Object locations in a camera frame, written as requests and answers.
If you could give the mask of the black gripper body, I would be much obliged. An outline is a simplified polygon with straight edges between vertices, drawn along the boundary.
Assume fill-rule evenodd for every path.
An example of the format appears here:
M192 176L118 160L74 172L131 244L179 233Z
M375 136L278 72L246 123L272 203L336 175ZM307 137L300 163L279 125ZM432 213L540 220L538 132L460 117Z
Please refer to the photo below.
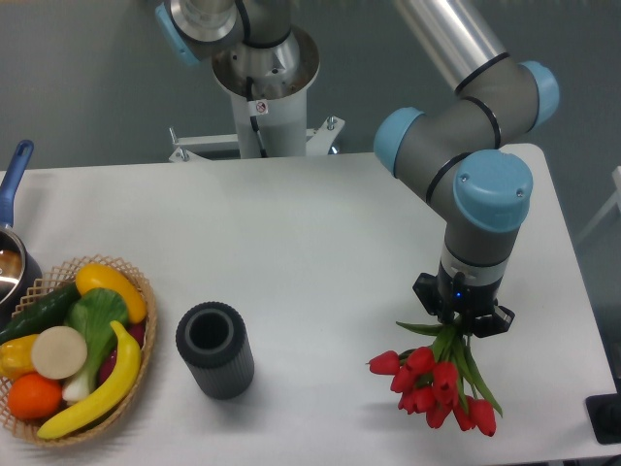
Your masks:
M445 271L439 271L437 279L441 299L438 317L441 323L449 323L455 314L465 312L475 317L492 314L501 279L486 285L467 284L461 273L450 277Z

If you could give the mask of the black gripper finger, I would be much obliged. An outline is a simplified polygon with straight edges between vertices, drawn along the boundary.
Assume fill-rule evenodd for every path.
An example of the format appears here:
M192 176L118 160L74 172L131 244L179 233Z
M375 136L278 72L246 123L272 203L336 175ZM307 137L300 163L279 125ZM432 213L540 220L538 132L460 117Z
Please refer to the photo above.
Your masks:
M430 316L435 316L438 321L445 321L443 316L444 302L438 290L438 278L436 276L421 273L414 282L412 289Z
M493 305L490 312L474 318L470 335L487 338L508 332L514 320L514 312L505 306Z

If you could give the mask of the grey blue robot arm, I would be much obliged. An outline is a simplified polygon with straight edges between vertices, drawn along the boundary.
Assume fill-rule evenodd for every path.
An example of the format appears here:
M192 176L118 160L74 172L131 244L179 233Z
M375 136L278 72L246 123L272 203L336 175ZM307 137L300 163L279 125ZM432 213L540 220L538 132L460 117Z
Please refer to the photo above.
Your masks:
M468 1L399 1L396 9L456 95L437 116L402 108L374 152L446 224L439 270L413 289L426 312L466 335L507 332L497 293L529 211L533 177L503 146L559 104L553 74L518 63ZM231 97L244 158L307 155L306 92L319 66L286 1L165 1L156 19L185 63L209 60Z

